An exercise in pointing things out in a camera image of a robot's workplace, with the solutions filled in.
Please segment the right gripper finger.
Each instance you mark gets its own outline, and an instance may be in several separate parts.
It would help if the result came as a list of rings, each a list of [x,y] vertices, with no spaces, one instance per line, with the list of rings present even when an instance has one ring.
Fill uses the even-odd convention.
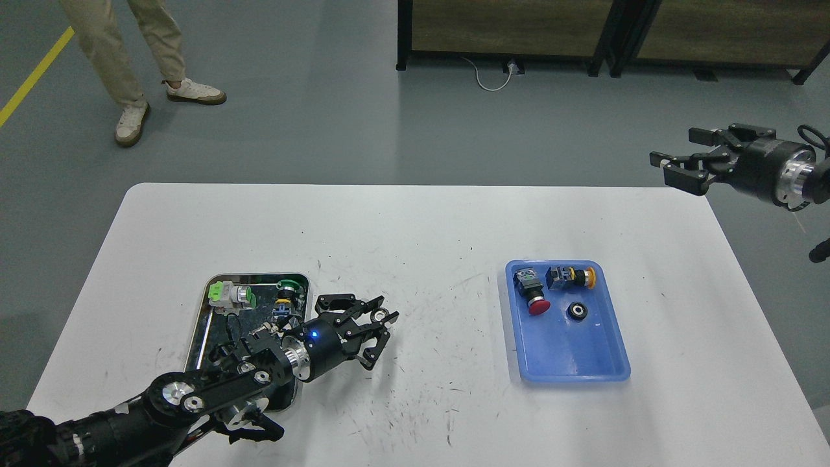
[[[744,149],[762,139],[775,139],[777,131],[757,125],[732,124],[726,129],[700,129],[692,127],[688,130],[688,139],[691,143],[703,146],[726,145],[733,149]]]
[[[724,183],[734,172],[734,162],[727,152],[670,156],[652,151],[650,163],[662,170],[666,186],[698,197],[706,195],[711,184]]]

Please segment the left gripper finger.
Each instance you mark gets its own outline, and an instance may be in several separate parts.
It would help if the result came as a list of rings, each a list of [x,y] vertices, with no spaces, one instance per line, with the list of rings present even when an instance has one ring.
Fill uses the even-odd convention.
[[[366,370],[373,370],[391,338],[391,325],[397,322],[398,311],[376,309],[367,311],[366,323],[351,319],[347,329],[347,360],[358,361]]]
[[[314,303],[314,311],[332,325],[356,322],[361,317],[370,317],[371,322],[382,322],[386,310],[382,307],[384,298],[361,300],[353,294],[323,294]]]

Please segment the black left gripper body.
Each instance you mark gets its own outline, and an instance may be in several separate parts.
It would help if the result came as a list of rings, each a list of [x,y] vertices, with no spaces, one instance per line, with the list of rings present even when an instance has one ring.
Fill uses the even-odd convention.
[[[285,332],[284,352],[294,377],[311,382],[358,357],[363,342],[355,320],[321,316]]]

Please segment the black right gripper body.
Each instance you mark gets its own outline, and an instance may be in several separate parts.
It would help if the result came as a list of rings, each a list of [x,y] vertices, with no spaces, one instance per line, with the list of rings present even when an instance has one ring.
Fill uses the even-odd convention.
[[[740,150],[726,183],[734,190],[788,211],[819,203],[819,170],[812,146],[762,139]]]

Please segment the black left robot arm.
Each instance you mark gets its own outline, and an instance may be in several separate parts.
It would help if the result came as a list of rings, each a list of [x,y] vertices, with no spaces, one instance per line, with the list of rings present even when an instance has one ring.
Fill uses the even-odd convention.
[[[314,319],[264,322],[219,345],[205,368],[160,375],[139,395],[79,420],[3,411],[2,465],[168,466],[209,433],[229,443],[279,441],[285,430],[268,416],[276,393],[345,361],[374,368],[398,319],[384,301],[322,295]]]

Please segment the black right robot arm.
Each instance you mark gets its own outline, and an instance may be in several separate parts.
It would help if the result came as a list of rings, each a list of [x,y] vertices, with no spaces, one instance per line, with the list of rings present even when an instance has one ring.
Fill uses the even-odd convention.
[[[732,124],[726,129],[691,128],[691,143],[709,147],[690,156],[652,151],[650,165],[661,169],[666,186],[702,197],[712,184],[795,213],[829,198],[828,137],[800,125],[801,141],[777,138],[776,130]]]

